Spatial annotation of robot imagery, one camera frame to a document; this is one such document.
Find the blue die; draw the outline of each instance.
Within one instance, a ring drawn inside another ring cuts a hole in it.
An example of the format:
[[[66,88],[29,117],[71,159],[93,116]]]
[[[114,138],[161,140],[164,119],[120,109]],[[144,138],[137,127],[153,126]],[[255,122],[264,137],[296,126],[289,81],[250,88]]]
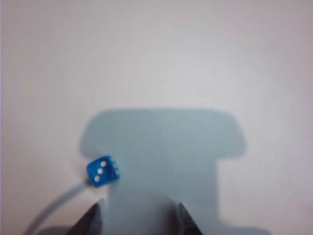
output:
[[[96,188],[119,178],[117,165],[111,156],[104,156],[89,163],[87,174]]]

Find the white surface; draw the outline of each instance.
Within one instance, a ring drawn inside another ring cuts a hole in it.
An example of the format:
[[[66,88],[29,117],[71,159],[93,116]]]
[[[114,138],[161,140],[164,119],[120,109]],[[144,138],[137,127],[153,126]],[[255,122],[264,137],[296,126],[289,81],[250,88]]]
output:
[[[213,108],[239,122],[246,152],[218,162],[221,219],[313,234],[313,1],[1,8],[3,234],[22,234],[85,178],[79,143],[95,115],[156,107]],[[106,195],[85,190],[42,228],[72,225]]]

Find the white background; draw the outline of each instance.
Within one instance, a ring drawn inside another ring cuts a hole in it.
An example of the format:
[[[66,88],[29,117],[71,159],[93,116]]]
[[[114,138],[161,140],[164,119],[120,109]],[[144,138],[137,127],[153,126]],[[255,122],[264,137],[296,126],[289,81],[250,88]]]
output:
[[[234,226],[313,234],[313,1],[3,0],[1,231],[22,234],[85,177],[79,141],[115,108],[230,113],[247,141],[219,161]],[[72,225],[105,188],[42,224]]]

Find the translucent blue die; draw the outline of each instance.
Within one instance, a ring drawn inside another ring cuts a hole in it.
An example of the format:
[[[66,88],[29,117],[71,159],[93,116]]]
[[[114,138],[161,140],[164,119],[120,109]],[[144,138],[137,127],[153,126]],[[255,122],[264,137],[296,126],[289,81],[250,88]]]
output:
[[[111,156],[104,156],[89,163],[87,174],[96,188],[119,178],[117,165]]]

